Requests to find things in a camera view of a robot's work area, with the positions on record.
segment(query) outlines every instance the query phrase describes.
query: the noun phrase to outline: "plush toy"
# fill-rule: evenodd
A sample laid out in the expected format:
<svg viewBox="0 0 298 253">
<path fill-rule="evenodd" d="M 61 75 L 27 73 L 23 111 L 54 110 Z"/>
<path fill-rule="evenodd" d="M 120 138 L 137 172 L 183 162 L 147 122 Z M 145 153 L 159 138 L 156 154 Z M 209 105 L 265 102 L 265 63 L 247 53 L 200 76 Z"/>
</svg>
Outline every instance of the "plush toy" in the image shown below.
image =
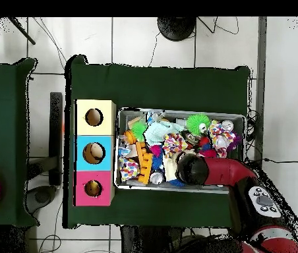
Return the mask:
<svg viewBox="0 0 298 253">
<path fill-rule="evenodd" d="M 146 123 L 144 121 L 137 121 L 131 127 L 131 132 L 133 132 L 135 138 L 139 142 L 144 142 L 143 133 L 147 129 Z"/>
<path fill-rule="evenodd" d="M 227 152 L 234 149 L 240 141 L 240 138 L 236 139 L 237 134 L 232 131 L 232 121 L 226 120 L 220 123 L 219 121 L 213 120 L 211 122 L 209 135 L 220 158 L 226 158 Z"/>
<path fill-rule="evenodd" d="M 187 128 L 191 134 L 200 136 L 206 133 L 210 126 L 210 120 L 207 115 L 199 113 L 198 115 L 191 115 L 187 118 Z"/>
</svg>

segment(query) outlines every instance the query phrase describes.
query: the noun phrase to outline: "green table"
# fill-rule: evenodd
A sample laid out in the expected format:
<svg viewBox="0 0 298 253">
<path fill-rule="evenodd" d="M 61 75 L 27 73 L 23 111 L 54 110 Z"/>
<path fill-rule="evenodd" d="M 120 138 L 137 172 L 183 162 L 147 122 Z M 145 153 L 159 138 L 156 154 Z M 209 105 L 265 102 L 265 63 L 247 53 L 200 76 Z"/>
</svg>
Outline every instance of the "green table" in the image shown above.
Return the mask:
<svg viewBox="0 0 298 253">
<path fill-rule="evenodd" d="M 0 64 L 0 225 L 37 224 L 24 208 L 28 159 L 26 81 L 35 64 L 34 59 Z"/>
<path fill-rule="evenodd" d="M 111 99 L 117 108 L 143 107 L 247 115 L 250 70 L 140 68 L 87 65 L 75 55 L 66 65 L 63 226 L 76 224 L 230 227 L 225 194 L 116 189 L 110 207 L 73 206 L 74 99 Z"/>
</svg>

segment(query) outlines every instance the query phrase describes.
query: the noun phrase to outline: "bin of toys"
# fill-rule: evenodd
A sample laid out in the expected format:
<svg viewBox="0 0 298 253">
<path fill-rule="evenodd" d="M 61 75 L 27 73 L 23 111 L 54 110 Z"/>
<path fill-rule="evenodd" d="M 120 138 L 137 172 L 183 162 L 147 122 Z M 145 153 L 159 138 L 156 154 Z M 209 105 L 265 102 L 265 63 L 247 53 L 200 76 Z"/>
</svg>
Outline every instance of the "bin of toys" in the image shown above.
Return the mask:
<svg viewBox="0 0 298 253">
<path fill-rule="evenodd" d="M 185 154 L 244 160 L 243 115 L 120 108 L 114 183 L 119 188 L 227 193 L 217 185 L 191 185 L 176 175 Z"/>
</svg>

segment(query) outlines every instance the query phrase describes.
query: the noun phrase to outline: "toy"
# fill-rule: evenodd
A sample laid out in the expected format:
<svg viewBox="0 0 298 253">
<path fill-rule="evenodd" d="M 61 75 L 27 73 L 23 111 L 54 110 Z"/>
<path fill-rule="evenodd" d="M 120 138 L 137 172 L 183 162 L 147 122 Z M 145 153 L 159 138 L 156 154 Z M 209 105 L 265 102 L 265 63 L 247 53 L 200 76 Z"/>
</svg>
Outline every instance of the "toy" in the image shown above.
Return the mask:
<svg viewBox="0 0 298 253">
<path fill-rule="evenodd" d="M 140 121 L 141 118 L 142 118 L 142 117 L 135 117 L 133 120 L 128 121 L 128 127 L 129 127 L 129 129 L 132 129 L 133 124 L 134 124 L 135 122 L 137 122 L 137 121 Z"/>
<path fill-rule="evenodd" d="M 138 160 L 140 162 L 140 176 L 138 181 L 148 184 L 150 172 L 152 169 L 152 154 L 146 152 L 144 142 L 136 142 Z"/>
<path fill-rule="evenodd" d="M 131 132 L 133 132 L 135 138 L 139 142 L 144 142 L 143 133 L 147 129 L 146 123 L 144 121 L 137 121 L 131 127 Z"/>
<path fill-rule="evenodd" d="M 150 151 L 152 152 L 152 154 L 154 154 L 154 156 L 158 157 L 162 152 L 162 146 L 159 144 L 156 144 L 155 146 L 150 146 Z"/>
<path fill-rule="evenodd" d="M 217 151 L 220 158 L 226 158 L 227 156 L 227 148 L 231 143 L 230 149 L 235 148 L 238 144 L 239 138 L 235 140 L 236 134 L 232 132 L 233 123 L 231 121 L 223 121 L 222 124 L 213 120 L 209 127 L 209 135 L 212 139 L 212 144 L 214 145 L 215 150 Z"/>
<path fill-rule="evenodd" d="M 129 144 L 127 147 L 130 152 L 125 156 L 125 158 L 132 158 L 137 156 L 137 150 L 136 150 L 136 145 L 135 144 Z"/>
<path fill-rule="evenodd" d="M 161 184 L 165 181 L 163 173 L 156 171 L 150 175 L 150 182 L 152 184 Z"/>
<path fill-rule="evenodd" d="M 140 168 L 134 160 L 120 157 L 119 161 L 121 163 L 120 172 L 122 181 L 133 179 L 139 174 Z"/>
<path fill-rule="evenodd" d="M 182 136 L 183 138 L 191 145 L 191 146 L 195 146 L 199 143 L 199 140 L 201 139 L 200 136 L 195 136 L 192 135 L 191 133 L 189 133 L 188 131 L 184 130 L 182 131 Z"/>
<path fill-rule="evenodd" d="M 209 150 L 211 147 L 211 143 L 208 137 L 202 137 L 198 143 L 200 146 L 200 150 Z"/>
<path fill-rule="evenodd" d="M 158 170 L 160 169 L 161 165 L 163 164 L 163 151 L 161 150 L 158 156 L 152 156 L 152 169 Z"/>
<path fill-rule="evenodd" d="M 161 145 L 167 134 L 178 134 L 183 130 L 184 127 L 176 123 L 167 121 L 154 122 L 144 132 L 144 137 L 149 146 Z"/>
<path fill-rule="evenodd" d="M 164 165 L 164 173 L 165 173 L 165 180 L 172 185 L 175 186 L 182 186 L 181 183 L 174 183 L 174 180 L 177 180 L 176 177 L 176 170 L 177 170 L 177 159 L 181 154 L 195 154 L 194 150 L 184 150 L 182 153 L 173 154 L 171 158 L 163 157 L 163 165 Z"/>
<path fill-rule="evenodd" d="M 74 206 L 110 206 L 114 197 L 113 156 L 116 105 L 111 100 L 76 99 L 76 185 Z M 122 154 L 128 153 L 121 138 Z"/>
<path fill-rule="evenodd" d="M 165 111 L 159 111 L 159 112 L 154 112 L 154 111 L 149 111 L 146 114 L 146 122 L 148 125 L 151 125 L 154 122 L 160 122 L 163 120 L 163 117 L 165 117 Z"/>
<path fill-rule="evenodd" d="M 136 142 L 136 138 L 133 134 L 133 132 L 131 132 L 131 130 L 125 131 L 125 133 L 123 134 L 127 137 L 127 141 L 129 144 L 134 144 Z"/>
<path fill-rule="evenodd" d="M 187 118 L 187 128 L 193 135 L 200 136 L 205 133 L 210 126 L 210 120 L 204 113 L 198 115 L 191 115 Z"/>
<path fill-rule="evenodd" d="M 165 136 L 163 151 L 166 158 L 171 158 L 173 154 L 182 152 L 187 148 L 187 143 L 180 134 L 168 134 Z"/>
<path fill-rule="evenodd" d="M 198 153 L 200 156 L 204 157 L 217 157 L 217 152 L 212 148 L 209 150 L 199 150 Z"/>
</svg>

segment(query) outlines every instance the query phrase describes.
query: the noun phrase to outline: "black base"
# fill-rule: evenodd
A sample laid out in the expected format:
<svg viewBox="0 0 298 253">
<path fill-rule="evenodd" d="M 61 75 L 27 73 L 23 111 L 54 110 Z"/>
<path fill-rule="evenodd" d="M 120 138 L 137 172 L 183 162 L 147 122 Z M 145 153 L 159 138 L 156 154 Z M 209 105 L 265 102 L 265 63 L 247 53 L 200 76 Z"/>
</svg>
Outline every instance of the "black base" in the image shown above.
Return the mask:
<svg viewBox="0 0 298 253">
<path fill-rule="evenodd" d="M 27 166 L 27 179 L 49 171 L 49 184 L 60 185 L 62 181 L 62 93 L 52 92 L 49 110 L 49 157 L 37 159 Z"/>
<path fill-rule="evenodd" d="M 196 26 L 196 17 L 158 17 L 157 25 L 165 38 L 178 42 L 187 39 L 191 35 Z"/>
</svg>

